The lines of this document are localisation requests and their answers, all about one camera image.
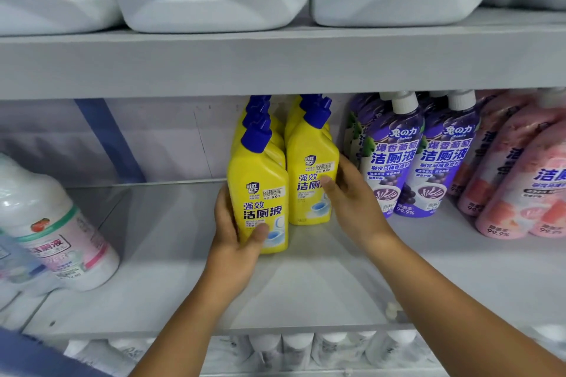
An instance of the hand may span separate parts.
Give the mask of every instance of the hand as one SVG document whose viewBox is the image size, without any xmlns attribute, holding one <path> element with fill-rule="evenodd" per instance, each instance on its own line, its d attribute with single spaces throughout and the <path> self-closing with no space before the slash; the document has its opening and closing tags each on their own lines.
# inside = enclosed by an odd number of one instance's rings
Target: hand
<svg viewBox="0 0 566 377">
<path fill-rule="evenodd" d="M 215 303 L 226 308 L 249 283 L 269 225 L 256 226 L 246 243 L 240 245 L 226 184 L 218 192 L 215 220 L 216 234 L 199 285 L 211 292 Z"/>
<path fill-rule="evenodd" d="M 380 237 L 396 237 L 379 207 L 374 192 L 358 169 L 340 154 L 336 182 L 328 176 L 320 178 L 324 192 L 330 198 L 338 223 L 344 232 L 362 249 Z"/>
</svg>

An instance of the forearm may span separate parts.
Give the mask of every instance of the forearm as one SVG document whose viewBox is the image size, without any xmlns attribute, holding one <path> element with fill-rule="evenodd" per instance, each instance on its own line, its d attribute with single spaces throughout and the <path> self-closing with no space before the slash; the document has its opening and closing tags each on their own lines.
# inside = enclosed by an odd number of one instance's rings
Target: forearm
<svg viewBox="0 0 566 377">
<path fill-rule="evenodd" d="M 130 377 L 197 377 L 226 307 L 201 279 L 169 319 Z"/>
<path fill-rule="evenodd" d="M 486 309 L 394 235 L 365 246 L 452 377 L 558 377 L 560 359 Z"/>
</svg>

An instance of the person's left hand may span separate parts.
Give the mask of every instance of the person's left hand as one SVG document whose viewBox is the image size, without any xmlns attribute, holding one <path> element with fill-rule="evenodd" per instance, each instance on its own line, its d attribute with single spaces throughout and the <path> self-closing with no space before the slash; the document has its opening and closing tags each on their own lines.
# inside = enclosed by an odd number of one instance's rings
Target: person's left hand
<svg viewBox="0 0 566 377">
<path fill-rule="evenodd" d="M 250 281 L 269 225 L 256 226 L 246 243 L 240 245 L 226 184 L 218 192 L 215 220 L 216 234 L 199 283 L 214 292 L 216 301 L 228 307 Z"/>
</svg>

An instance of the pink bottle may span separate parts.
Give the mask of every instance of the pink bottle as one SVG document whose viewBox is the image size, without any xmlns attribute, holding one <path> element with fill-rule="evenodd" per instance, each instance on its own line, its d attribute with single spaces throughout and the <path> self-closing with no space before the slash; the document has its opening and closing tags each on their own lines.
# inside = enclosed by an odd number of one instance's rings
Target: pink bottle
<svg viewBox="0 0 566 377">
<path fill-rule="evenodd" d="M 488 148 L 495 139 L 499 129 L 505 124 L 506 120 L 511 118 L 517 111 L 530 103 L 534 99 L 534 92 L 537 88 L 517 88 L 509 90 L 505 93 L 497 95 L 496 98 L 490 100 L 479 112 L 482 121 L 479 129 L 475 134 L 474 141 L 470 145 L 470 150 L 463 159 L 458 173 L 450 189 L 447 191 L 450 195 L 460 196 L 464 188 L 474 174 L 475 169 L 485 156 Z"/>
<path fill-rule="evenodd" d="M 527 146 L 475 226 L 491 238 L 525 237 L 565 190 L 566 121 L 561 121 Z"/>
<path fill-rule="evenodd" d="M 458 200 L 458 209 L 478 216 L 531 140 L 565 117 L 565 88 L 538 91 L 536 102 L 519 110 L 501 127 Z"/>
<path fill-rule="evenodd" d="M 475 107 L 482 109 L 490 100 L 493 100 L 501 93 L 507 90 L 476 90 L 475 91 Z"/>
<path fill-rule="evenodd" d="M 558 238 L 566 236 L 566 201 L 564 195 L 546 212 L 541 220 L 529 230 L 538 237 Z"/>
</svg>

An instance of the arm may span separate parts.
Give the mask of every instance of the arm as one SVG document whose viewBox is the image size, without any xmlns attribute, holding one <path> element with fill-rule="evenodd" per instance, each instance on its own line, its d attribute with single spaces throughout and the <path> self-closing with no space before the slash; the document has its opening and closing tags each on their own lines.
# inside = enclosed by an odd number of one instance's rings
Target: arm
<svg viewBox="0 0 566 377">
<path fill-rule="evenodd" d="M 452 377 L 564 377 L 566 365 L 471 298 L 397 237 L 371 188 L 340 157 L 322 180 L 343 230 L 367 254 Z"/>
<path fill-rule="evenodd" d="M 215 206 L 216 234 L 199 281 L 130 377 L 198 377 L 220 316 L 250 281 L 268 226 L 240 246 L 226 185 Z"/>
</svg>

